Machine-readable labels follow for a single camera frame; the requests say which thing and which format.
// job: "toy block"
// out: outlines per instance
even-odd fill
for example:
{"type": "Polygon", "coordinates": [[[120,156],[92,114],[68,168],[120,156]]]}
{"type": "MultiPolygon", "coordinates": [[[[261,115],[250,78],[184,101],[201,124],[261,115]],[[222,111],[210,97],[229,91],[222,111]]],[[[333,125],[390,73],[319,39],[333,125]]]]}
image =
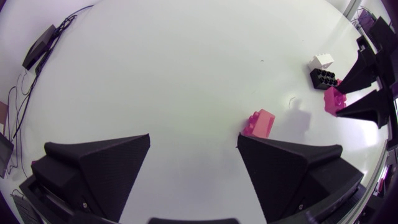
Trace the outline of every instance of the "toy block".
{"type": "Polygon", "coordinates": [[[268,138],[274,124],[275,115],[261,109],[256,111],[248,119],[248,125],[243,129],[243,134],[259,138],[268,138]]]}
{"type": "Polygon", "coordinates": [[[318,90],[327,90],[331,86],[336,87],[338,85],[336,75],[333,72],[316,68],[312,70],[310,76],[313,87],[318,90]]]}
{"type": "Polygon", "coordinates": [[[336,88],[330,87],[323,93],[325,100],[325,111],[336,116],[336,111],[345,108],[347,105],[345,101],[347,97],[345,94],[340,93],[336,88]]]}
{"type": "Polygon", "coordinates": [[[330,54],[318,54],[308,63],[310,70],[327,69],[334,62],[330,54]]]}

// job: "black lego brick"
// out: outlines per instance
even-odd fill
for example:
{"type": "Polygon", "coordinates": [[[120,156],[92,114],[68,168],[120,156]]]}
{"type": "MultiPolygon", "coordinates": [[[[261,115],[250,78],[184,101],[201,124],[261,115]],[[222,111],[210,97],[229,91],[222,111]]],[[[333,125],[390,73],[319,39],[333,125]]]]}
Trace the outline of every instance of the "black lego brick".
{"type": "Polygon", "coordinates": [[[318,90],[327,90],[329,87],[336,87],[337,80],[333,72],[328,72],[321,69],[314,69],[310,73],[313,87],[318,90]]]}

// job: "white lego brick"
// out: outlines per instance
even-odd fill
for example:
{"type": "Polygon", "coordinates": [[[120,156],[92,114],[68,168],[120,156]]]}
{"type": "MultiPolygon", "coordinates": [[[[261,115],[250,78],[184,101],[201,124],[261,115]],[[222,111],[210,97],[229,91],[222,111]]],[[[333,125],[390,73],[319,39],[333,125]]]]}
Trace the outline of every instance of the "white lego brick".
{"type": "Polygon", "coordinates": [[[308,67],[310,70],[318,69],[326,69],[334,62],[333,58],[330,54],[318,54],[313,57],[313,59],[308,63],[308,67]]]}

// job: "pink lego brick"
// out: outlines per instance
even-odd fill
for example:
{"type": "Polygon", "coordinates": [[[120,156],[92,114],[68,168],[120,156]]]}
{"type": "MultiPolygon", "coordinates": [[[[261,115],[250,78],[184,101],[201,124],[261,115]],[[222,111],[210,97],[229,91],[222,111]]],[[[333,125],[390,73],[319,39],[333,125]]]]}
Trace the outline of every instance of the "pink lego brick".
{"type": "Polygon", "coordinates": [[[259,138],[268,138],[274,124],[275,115],[261,109],[254,112],[248,119],[248,125],[243,129],[243,134],[259,138]]]}
{"type": "Polygon", "coordinates": [[[347,100],[346,95],[341,94],[334,87],[325,90],[323,99],[325,100],[325,111],[333,116],[336,116],[336,111],[347,106],[346,103],[344,103],[347,100]]]}

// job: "table surface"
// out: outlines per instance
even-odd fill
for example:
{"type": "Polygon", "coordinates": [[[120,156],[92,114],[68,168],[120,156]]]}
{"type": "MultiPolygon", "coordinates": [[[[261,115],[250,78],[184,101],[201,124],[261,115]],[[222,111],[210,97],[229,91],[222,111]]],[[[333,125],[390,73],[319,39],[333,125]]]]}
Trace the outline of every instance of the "table surface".
{"type": "MultiPolygon", "coordinates": [[[[236,149],[248,117],[264,108],[276,116],[270,139],[341,144],[342,158],[364,173],[366,185],[387,128],[325,112],[307,68],[315,54],[329,53],[329,70],[344,78],[358,37],[319,0],[100,2],[62,35],[39,77],[22,128],[25,171],[32,173],[29,164],[44,156],[48,141],[149,133],[121,223],[265,223],[236,149]]],[[[347,104],[375,88],[347,95],[347,104]]],[[[3,195],[24,179],[18,169],[0,180],[3,195]]]]}

